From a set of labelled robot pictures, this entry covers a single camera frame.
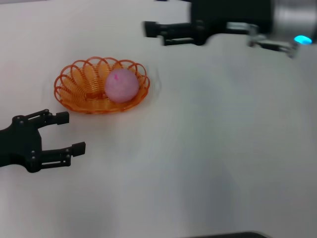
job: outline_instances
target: orange wire basket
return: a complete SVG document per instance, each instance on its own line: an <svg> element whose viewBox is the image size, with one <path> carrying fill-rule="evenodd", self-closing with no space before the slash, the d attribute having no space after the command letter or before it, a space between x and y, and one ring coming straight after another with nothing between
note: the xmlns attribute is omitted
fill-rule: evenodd
<svg viewBox="0 0 317 238"><path fill-rule="evenodd" d="M105 94L105 81L114 69L126 68L138 78L139 92L127 103L114 103ZM71 111L87 114L124 112L147 96L150 79L145 68L131 60L91 57L65 67L55 80L55 98Z"/></svg>

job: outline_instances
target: ball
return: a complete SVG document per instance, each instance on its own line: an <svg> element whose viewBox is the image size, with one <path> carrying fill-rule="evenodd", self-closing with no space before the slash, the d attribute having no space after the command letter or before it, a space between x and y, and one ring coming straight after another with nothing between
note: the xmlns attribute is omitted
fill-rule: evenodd
<svg viewBox="0 0 317 238"><path fill-rule="evenodd" d="M139 81L135 74L121 68L112 71L105 82L105 93L115 103L131 101L139 91Z"/></svg>

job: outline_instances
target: white table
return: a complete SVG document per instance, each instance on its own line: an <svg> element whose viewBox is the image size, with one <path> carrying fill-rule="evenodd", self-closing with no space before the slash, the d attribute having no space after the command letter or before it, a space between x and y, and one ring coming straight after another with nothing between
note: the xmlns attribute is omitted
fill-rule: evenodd
<svg viewBox="0 0 317 238"><path fill-rule="evenodd" d="M85 141L72 166L0 168L4 238L177 238L261 231L316 236L315 47L295 60L244 36L163 47L141 21L187 19L187 3L50 0L0 5L0 127L64 108L60 70L90 56L147 66L151 93L110 116L70 114L43 149Z"/></svg>

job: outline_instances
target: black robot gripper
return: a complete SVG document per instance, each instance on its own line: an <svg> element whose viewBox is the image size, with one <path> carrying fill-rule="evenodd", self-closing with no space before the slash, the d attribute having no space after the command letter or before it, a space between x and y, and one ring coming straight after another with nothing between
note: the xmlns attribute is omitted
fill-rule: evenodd
<svg viewBox="0 0 317 238"><path fill-rule="evenodd" d="M57 113L48 109L27 116L15 116L12 124L0 130L0 167L21 165L30 173L41 169L70 166L71 156L85 154L86 143L73 144L58 150L42 150L42 138L38 131L47 125L69 123L69 113Z"/></svg>

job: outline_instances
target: blue light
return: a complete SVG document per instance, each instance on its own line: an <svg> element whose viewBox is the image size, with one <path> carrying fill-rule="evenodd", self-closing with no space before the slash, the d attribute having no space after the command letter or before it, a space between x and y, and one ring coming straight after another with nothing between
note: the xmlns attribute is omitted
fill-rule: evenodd
<svg viewBox="0 0 317 238"><path fill-rule="evenodd" d="M302 45L310 45L313 43L313 41L311 40L311 38L307 37L307 36L297 36L294 38L294 41L298 42L299 44Z"/></svg>

